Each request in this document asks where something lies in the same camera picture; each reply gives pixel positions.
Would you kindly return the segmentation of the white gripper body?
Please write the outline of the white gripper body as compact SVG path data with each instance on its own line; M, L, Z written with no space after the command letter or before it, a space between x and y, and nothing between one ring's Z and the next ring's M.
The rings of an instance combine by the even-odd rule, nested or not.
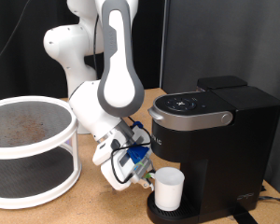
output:
M101 165L102 174L115 190L124 190L138 181L134 163L128 153L117 153Z

